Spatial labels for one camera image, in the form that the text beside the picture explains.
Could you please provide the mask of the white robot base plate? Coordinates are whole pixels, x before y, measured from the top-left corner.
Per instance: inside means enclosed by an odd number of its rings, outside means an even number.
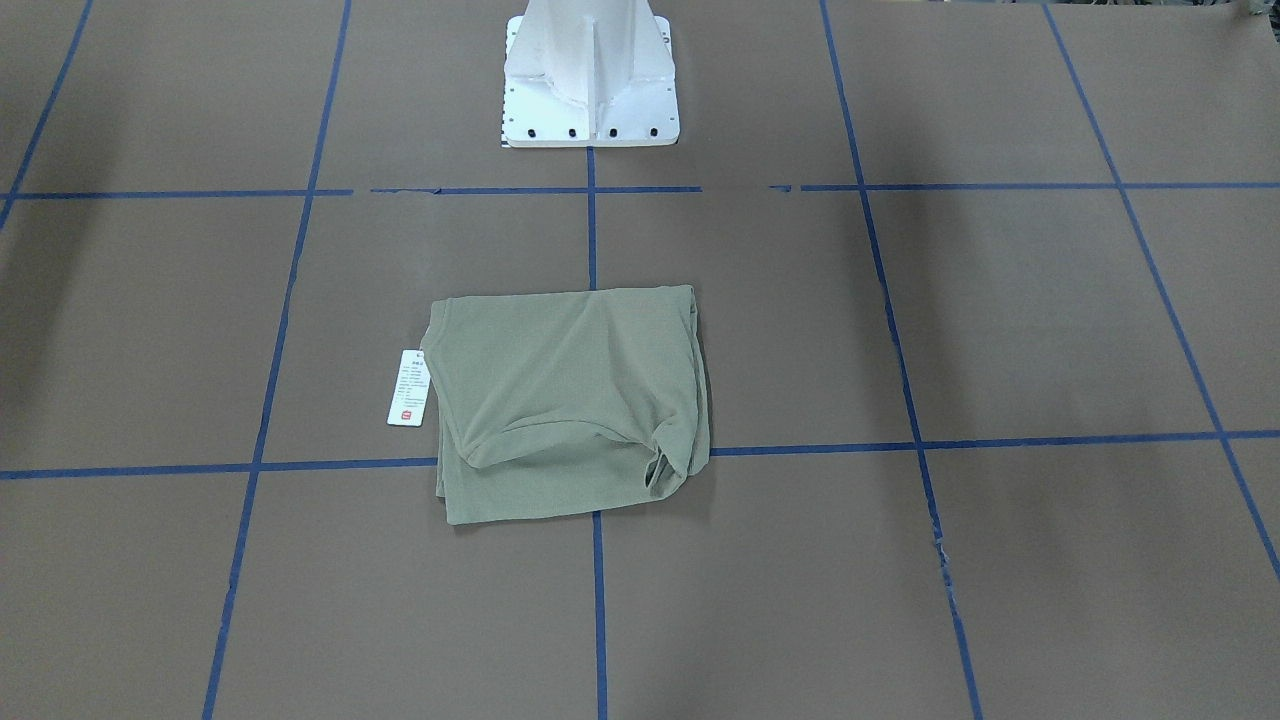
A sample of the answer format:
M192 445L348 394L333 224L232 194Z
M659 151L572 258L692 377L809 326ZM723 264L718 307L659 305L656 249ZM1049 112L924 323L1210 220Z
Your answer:
M678 142L672 28L650 3L530 1L504 40L503 146Z

